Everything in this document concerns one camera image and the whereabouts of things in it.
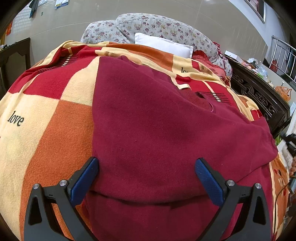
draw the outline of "orange plastic bag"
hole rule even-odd
[[[285,86],[277,86],[275,91],[280,94],[280,96],[288,102],[291,99],[291,91],[292,89],[288,89]]]

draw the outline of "dark wooden dresser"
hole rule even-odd
[[[290,106],[264,80],[232,58],[228,61],[233,69],[231,88],[251,98],[265,117],[271,134],[276,138],[290,123]]]
[[[7,80],[5,64],[7,63],[8,58],[14,53],[19,53],[21,56],[25,56],[26,69],[29,69],[31,67],[30,38],[16,42],[0,51],[0,99],[2,99],[11,86]]]

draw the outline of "blue gripper pad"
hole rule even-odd
[[[212,203],[221,207],[224,203],[224,199],[223,190],[220,185],[200,159],[196,160],[194,169],[195,174],[198,176]]]
[[[70,203],[73,207],[81,204],[98,171],[99,161],[94,157],[70,191]]]

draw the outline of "maroon cloth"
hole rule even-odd
[[[272,213],[277,148],[264,118],[250,122],[121,56],[100,58],[93,119],[100,171],[84,204],[100,241],[196,240],[218,209],[194,172],[199,157],[225,179],[260,182]]]

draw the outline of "checkered fleece blanket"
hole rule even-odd
[[[171,77],[179,89],[192,88],[236,107],[250,121],[260,117],[257,105],[237,95],[202,63],[150,47],[101,42],[66,41],[25,71],[0,101],[0,213],[23,240],[27,201],[34,183],[57,184],[81,168],[92,154],[92,99],[101,56],[126,56]],[[269,163],[273,201],[288,182],[277,157]],[[287,190],[276,204],[277,235],[283,228]],[[81,207],[76,207],[83,216]],[[71,237],[54,206],[58,221]]]

